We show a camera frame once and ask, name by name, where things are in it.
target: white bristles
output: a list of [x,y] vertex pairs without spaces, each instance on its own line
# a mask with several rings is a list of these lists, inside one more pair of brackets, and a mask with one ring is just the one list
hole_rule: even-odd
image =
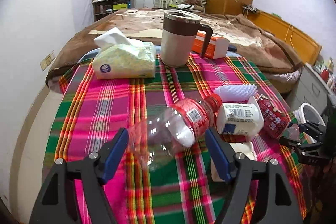
[[257,93],[257,87],[255,85],[223,85],[215,88],[213,92],[221,97],[223,103],[243,102]]

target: white cabinet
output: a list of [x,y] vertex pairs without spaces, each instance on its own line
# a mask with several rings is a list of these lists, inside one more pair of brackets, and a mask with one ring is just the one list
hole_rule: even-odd
[[298,109],[302,103],[312,105],[320,114],[327,107],[327,95],[334,94],[319,74],[306,63],[300,80],[286,99],[291,111]]

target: blue gripper pad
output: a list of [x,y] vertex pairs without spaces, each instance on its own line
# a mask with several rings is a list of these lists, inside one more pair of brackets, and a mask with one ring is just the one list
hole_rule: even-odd
[[128,131],[124,129],[115,142],[115,144],[112,146],[111,151],[106,158],[105,165],[104,165],[104,172],[101,176],[101,179],[104,183],[107,183],[110,179],[113,178],[118,165],[120,163],[120,160],[125,152],[125,149],[128,144]]
[[225,182],[233,180],[233,177],[229,173],[229,162],[210,129],[207,129],[205,132],[205,143],[219,177]]

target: plastic water bottle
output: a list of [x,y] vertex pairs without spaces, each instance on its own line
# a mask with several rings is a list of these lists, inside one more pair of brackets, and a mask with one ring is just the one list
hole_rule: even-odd
[[130,127],[128,145],[143,168],[158,169],[191,147],[214,124],[214,113],[221,103],[217,94],[205,99],[185,98],[155,119]]

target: table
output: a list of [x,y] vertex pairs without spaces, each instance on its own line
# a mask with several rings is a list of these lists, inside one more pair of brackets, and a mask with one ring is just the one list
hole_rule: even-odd
[[[191,54],[186,66],[170,68],[156,59],[153,79],[97,80],[91,60],[68,71],[61,79],[64,98],[53,123],[43,164],[45,177],[54,160],[80,160],[113,138],[120,127],[129,127],[155,116],[167,105],[190,97],[209,95],[220,85],[255,84],[290,118],[288,106],[271,83],[243,57],[211,60]],[[268,135],[253,140],[258,160],[275,157],[283,167],[305,217],[311,207],[308,173],[296,155]],[[84,223],[89,223],[83,189],[76,182]],[[115,177],[105,185],[107,199],[119,224],[213,223],[228,187],[210,175],[210,155],[204,139],[176,155],[165,168],[148,172],[127,151]],[[246,204],[242,223],[251,220],[255,188]]]

